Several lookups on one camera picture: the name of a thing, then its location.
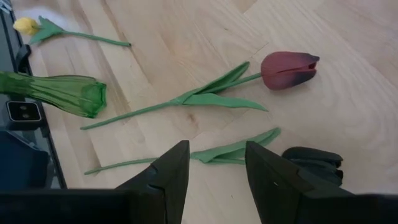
yellow tulip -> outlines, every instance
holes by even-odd
[[[23,34],[28,34],[28,35],[34,35],[39,31],[39,25],[38,23],[31,18],[28,17],[22,17],[20,19],[17,19],[15,21],[13,28],[15,30],[18,30],[20,33]]]

green leaf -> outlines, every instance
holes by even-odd
[[[222,97],[212,93],[192,95],[183,102],[183,105],[217,105],[228,108],[252,108],[267,111],[263,106],[253,101]]]
[[[280,128],[274,128],[268,132],[259,134],[256,137],[245,139],[234,144],[214,147],[200,152],[193,152],[191,153],[191,159],[197,159],[204,163],[208,163],[210,161],[220,162],[220,160],[214,161],[214,159],[238,159],[244,156],[247,141],[254,141],[265,146],[274,140],[279,134]]]
[[[229,71],[227,74],[223,75],[222,77],[217,78],[216,80],[212,81],[211,83],[201,87],[198,89],[195,94],[200,94],[203,91],[216,88],[221,85],[225,85],[227,83],[233,82],[240,78],[243,73],[249,68],[250,62],[243,62],[241,65],[237,66],[236,68]]]
[[[41,29],[40,31],[38,31],[38,33],[33,35],[33,37],[29,41],[29,44],[41,42],[53,35],[61,34],[64,31],[61,27],[55,25],[53,22],[51,22],[48,19],[44,19],[41,16],[39,16],[39,21],[41,23],[40,26]]]

green glass vase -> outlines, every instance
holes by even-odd
[[[86,118],[95,118],[106,106],[106,85],[79,75],[32,77],[0,72],[0,93],[22,95]]]

wooden floor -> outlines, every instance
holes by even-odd
[[[74,31],[132,47],[60,37],[33,47],[37,76],[89,75],[108,84],[108,107],[83,119],[46,106],[71,188],[110,188],[147,165],[83,172],[159,156],[182,139],[191,151],[273,127],[269,149],[337,152],[343,188],[398,193],[398,1],[396,0],[13,0],[16,17],[48,17]],[[248,74],[277,50],[321,57],[316,77],[271,92],[256,80],[223,93],[269,109],[168,108],[89,131],[79,127],[174,98],[245,60]],[[259,223],[244,166],[191,161],[183,223]]]

red tulip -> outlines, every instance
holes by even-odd
[[[315,76],[319,57],[308,53],[274,52],[261,63],[261,76],[270,90],[283,90]]]

